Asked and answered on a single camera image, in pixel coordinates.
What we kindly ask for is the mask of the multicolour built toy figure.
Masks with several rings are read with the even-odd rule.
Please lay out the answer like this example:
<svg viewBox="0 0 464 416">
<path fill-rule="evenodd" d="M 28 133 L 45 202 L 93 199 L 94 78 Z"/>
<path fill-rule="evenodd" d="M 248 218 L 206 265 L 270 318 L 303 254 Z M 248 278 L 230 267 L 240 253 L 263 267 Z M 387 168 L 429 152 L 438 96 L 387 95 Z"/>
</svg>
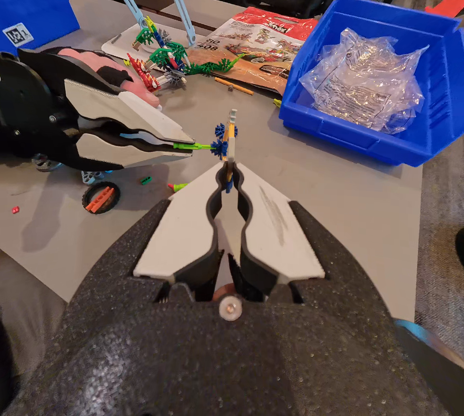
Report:
<svg viewBox="0 0 464 416">
<path fill-rule="evenodd" d="M 172 42 L 167 32 L 163 38 L 148 16 L 143 18 L 143 22 L 145 26 L 133 41 L 132 48 L 138 51 L 143 47 L 152 52 L 146 61 L 127 53 L 124 64 L 135 70 L 150 93 L 160 90 L 165 84 L 186 85 L 185 69 L 191 65 L 183 45 Z"/>
</svg>

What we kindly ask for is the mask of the black toy tyre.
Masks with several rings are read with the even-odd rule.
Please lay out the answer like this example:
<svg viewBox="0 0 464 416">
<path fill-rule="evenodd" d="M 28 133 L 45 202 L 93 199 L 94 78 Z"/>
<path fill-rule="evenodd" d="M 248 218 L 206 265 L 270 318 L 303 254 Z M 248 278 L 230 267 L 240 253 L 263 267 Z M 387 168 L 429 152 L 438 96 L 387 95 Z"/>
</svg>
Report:
<svg viewBox="0 0 464 416">
<path fill-rule="evenodd" d="M 121 191 L 119 187 L 111 181 L 102 181 L 102 182 L 98 182 L 92 185 L 84 193 L 83 198 L 82 198 L 82 205 L 84 209 L 85 209 L 85 206 L 89 204 L 90 201 L 94 199 L 106 187 L 114 188 L 114 193 L 112 197 L 103 205 L 103 207 L 99 211 L 97 211 L 97 213 L 94 214 L 88 211 L 90 214 L 93 214 L 93 215 L 105 214 L 109 212 L 110 210 L 112 210 L 119 203 L 119 200 L 121 197 Z"/>
</svg>

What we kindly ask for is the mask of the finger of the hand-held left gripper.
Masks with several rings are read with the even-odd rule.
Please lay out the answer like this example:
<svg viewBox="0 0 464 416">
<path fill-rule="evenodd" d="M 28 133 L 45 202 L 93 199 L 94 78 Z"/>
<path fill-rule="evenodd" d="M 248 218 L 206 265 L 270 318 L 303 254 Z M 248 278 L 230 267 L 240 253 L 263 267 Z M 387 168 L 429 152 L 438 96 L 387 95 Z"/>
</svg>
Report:
<svg viewBox="0 0 464 416">
<path fill-rule="evenodd" d="M 179 124 L 132 92 L 108 94 L 66 79 L 65 93 L 79 115 L 85 118 L 80 120 L 80 126 L 113 121 L 130 130 L 130 133 L 123 133 L 128 139 L 141 139 L 153 145 L 192 145 L 195 142 Z"/>
<path fill-rule="evenodd" d="M 85 132 L 76 146 L 82 158 L 121 165 L 124 169 L 168 163 L 193 155 L 193 150 L 176 149 L 171 142 L 154 145 L 141 139 L 112 136 L 104 132 Z"/>
</svg>

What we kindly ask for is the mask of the orange traffic cone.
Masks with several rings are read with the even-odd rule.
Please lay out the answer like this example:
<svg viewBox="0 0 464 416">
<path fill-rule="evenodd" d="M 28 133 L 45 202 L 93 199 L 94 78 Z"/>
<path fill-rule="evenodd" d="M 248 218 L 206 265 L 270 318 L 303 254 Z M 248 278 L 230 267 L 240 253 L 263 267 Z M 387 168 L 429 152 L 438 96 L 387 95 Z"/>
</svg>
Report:
<svg viewBox="0 0 464 416">
<path fill-rule="evenodd" d="M 435 7 L 426 7 L 425 12 L 446 18 L 455 18 L 464 8 L 464 0 L 443 0 Z"/>
</svg>

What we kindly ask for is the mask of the orange connector piece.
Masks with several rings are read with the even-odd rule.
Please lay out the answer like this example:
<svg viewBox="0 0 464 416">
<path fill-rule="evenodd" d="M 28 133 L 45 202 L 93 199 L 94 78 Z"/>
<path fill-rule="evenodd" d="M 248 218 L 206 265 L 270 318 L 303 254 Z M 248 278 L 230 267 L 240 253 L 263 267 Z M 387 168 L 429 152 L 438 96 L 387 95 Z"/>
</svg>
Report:
<svg viewBox="0 0 464 416">
<path fill-rule="evenodd" d="M 94 199 L 90 201 L 89 204 L 85 206 L 85 210 L 91 213 L 97 213 L 103 205 L 112 197 L 114 193 L 114 188 L 106 187 L 104 188 Z"/>
</svg>

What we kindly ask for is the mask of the crumpled clear plastic bags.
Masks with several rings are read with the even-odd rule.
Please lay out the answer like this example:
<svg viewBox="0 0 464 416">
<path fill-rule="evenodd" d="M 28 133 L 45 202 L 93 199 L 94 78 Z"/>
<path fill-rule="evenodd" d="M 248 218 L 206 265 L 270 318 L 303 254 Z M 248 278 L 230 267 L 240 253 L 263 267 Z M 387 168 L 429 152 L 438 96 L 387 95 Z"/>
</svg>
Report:
<svg viewBox="0 0 464 416">
<path fill-rule="evenodd" d="M 425 101 L 415 71 L 429 45 L 399 55 L 397 41 L 344 29 L 339 44 L 324 46 L 316 66 L 299 78 L 312 107 L 388 135 L 408 129 Z"/>
</svg>

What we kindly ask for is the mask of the blue plastic bin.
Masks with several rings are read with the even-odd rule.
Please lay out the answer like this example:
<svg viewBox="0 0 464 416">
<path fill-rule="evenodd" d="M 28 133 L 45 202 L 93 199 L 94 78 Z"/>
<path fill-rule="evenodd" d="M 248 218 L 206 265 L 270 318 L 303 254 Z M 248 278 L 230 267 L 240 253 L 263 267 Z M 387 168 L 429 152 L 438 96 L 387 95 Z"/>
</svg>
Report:
<svg viewBox="0 0 464 416">
<path fill-rule="evenodd" d="M 375 1 L 334 0 L 293 61 L 279 113 L 283 125 L 390 165 L 426 163 L 464 131 L 460 24 L 460 19 Z M 314 100 L 299 78 L 316 66 L 324 46 L 339 42 L 346 28 L 368 38 L 392 36 L 398 54 L 429 46 L 415 74 L 425 102 L 405 131 L 396 135 L 369 131 L 312 108 Z"/>
</svg>

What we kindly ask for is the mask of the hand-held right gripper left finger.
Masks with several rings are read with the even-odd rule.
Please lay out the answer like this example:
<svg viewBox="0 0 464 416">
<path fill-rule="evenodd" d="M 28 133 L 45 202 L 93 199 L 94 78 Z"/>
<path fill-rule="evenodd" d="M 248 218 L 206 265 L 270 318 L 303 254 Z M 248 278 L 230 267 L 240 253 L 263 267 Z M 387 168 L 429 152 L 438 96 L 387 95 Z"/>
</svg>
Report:
<svg viewBox="0 0 464 416">
<path fill-rule="evenodd" d="M 215 222 L 222 208 L 225 165 L 216 164 L 173 194 L 133 270 L 136 280 L 186 285 L 196 301 L 212 301 L 225 255 Z"/>
</svg>

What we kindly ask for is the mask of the colourful rod connector toy model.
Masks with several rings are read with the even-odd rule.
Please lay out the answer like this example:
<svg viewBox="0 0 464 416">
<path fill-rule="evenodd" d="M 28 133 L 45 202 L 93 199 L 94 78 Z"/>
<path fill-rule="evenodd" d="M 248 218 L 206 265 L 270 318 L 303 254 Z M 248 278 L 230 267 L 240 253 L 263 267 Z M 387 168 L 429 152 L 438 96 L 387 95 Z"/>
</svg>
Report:
<svg viewBox="0 0 464 416">
<path fill-rule="evenodd" d="M 232 108 L 228 115 L 227 122 L 216 125 L 214 135 L 216 140 L 209 145 L 195 142 L 192 145 L 174 143 L 174 149 L 196 151 L 209 150 L 214 156 L 226 164 L 225 184 L 223 189 L 230 193 L 233 186 L 233 166 L 235 163 L 235 145 L 238 128 L 236 126 L 237 109 Z"/>
</svg>

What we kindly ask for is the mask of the toy packaging bag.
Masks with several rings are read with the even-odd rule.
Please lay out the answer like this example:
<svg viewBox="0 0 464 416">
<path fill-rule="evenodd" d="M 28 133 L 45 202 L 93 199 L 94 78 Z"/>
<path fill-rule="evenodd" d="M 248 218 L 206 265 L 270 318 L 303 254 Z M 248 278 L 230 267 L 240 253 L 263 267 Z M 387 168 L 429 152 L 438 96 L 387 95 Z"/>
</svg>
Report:
<svg viewBox="0 0 464 416">
<path fill-rule="evenodd" d="M 293 60 L 318 23 L 248 7 L 198 40 L 187 54 L 192 66 L 283 95 Z"/>
</svg>

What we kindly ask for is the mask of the pale grey connector piece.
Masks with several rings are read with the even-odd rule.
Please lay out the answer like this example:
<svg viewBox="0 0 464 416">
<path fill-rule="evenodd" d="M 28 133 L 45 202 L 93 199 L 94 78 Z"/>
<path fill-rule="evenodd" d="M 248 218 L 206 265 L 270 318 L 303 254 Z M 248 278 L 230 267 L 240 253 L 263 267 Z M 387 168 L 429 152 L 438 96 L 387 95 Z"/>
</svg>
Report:
<svg viewBox="0 0 464 416">
<path fill-rule="evenodd" d="M 113 171 L 104 171 L 104 172 L 81 171 L 80 173 L 81 173 L 83 184 L 90 186 L 96 183 L 97 181 L 104 180 L 107 177 L 107 175 L 113 173 Z"/>
</svg>

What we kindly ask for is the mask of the orange toy rod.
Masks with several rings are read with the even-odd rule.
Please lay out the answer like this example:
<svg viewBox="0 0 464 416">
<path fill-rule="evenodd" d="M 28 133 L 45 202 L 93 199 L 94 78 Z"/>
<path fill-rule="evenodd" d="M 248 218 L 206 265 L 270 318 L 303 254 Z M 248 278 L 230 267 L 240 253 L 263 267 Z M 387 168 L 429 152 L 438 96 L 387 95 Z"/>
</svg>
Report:
<svg viewBox="0 0 464 416">
<path fill-rule="evenodd" d="M 216 82 L 218 82 L 218 83 L 224 85 L 224 86 L 227 86 L 227 88 L 228 88 L 228 85 L 232 84 L 232 85 L 234 86 L 234 91 L 236 90 L 236 91 L 245 93 L 245 94 L 247 94 L 247 95 L 253 95 L 253 94 L 254 94 L 254 92 L 253 92 L 252 90 L 247 89 L 247 88 L 244 88 L 244 87 L 242 87 L 242 86 L 239 86 L 239 85 L 237 85 L 237 84 L 235 84 L 235 83 L 232 83 L 232 82 L 230 82 L 230 80 L 222 79 L 222 78 L 219 78 L 219 77 L 215 77 L 214 80 L 215 80 Z"/>
</svg>

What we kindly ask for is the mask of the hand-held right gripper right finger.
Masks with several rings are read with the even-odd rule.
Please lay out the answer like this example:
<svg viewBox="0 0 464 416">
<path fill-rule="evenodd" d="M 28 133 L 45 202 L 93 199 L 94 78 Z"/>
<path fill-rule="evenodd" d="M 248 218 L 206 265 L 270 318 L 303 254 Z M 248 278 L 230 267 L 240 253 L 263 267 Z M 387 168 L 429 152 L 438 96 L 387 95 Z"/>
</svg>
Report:
<svg viewBox="0 0 464 416">
<path fill-rule="evenodd" d="M 234 165 L 241 232 L 240 269 L 264 296 L 276 285 L 325 278 L 325 271 L 302 225 L 281 191 L 241 163 Z"/>
</svg>

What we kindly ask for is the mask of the grey toy wheel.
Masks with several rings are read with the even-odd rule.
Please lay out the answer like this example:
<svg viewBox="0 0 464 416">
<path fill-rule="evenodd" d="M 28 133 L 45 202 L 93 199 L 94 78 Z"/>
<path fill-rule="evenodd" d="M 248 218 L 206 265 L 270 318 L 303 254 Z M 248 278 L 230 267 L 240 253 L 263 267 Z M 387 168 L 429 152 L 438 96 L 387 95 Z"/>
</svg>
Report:
<svg viewBox="0 0 464 416">
<path fill-rule="evenodd" d="M 38 153 L 31 159 L 34 168 L 42 173 L 49 173 L 59 169 L 63 164 L 49 159 L 46 155 Z"/>
</svg>

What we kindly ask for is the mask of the green spiky toy piece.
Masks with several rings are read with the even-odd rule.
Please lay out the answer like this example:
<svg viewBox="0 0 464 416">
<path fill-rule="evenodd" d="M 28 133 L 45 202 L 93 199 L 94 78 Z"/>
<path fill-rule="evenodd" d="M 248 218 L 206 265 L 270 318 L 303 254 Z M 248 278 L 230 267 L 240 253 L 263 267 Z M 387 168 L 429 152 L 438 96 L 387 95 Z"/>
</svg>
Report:
<svg viewBox="0 0 464 416">
<path fill-rule="evenodd" d="M 229 60 L 229 59 L 221 59 L 220 62 L 205 62 L 203 64 L 195 64 L 195 63 L 190 63 L 189 66 L 186 66 L 183 71 L 186 75 L 196 75 L 196 74 L 202 74 L 202 75 L 209 75 L 212 74 L 213 72 L 228 72 L 230 71 L 234 65 L 244 57 L 244 54 L 240 54 L 237 56 L 234 60 Z"/>
</svg>

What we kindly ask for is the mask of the person's left hand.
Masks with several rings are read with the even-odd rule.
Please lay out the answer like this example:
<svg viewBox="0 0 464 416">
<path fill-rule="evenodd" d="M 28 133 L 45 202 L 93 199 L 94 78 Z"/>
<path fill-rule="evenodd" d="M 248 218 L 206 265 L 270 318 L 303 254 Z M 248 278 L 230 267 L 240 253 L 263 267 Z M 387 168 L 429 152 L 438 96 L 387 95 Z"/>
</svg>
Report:
<svg viewBox="0 0 464 416">
<path fill-rule="evenodd" d="M 148 91 L 142 80 L 136 75 L 130 74 L 126 67 L 120 65 L 111 57 L 99 54 L 96 51 L 74 48 L 62 48 L 57 54 L 83 62 L 110 85 L 132 92 L 152 107 L 161 110 L 158 97 Z"/>
</svg>

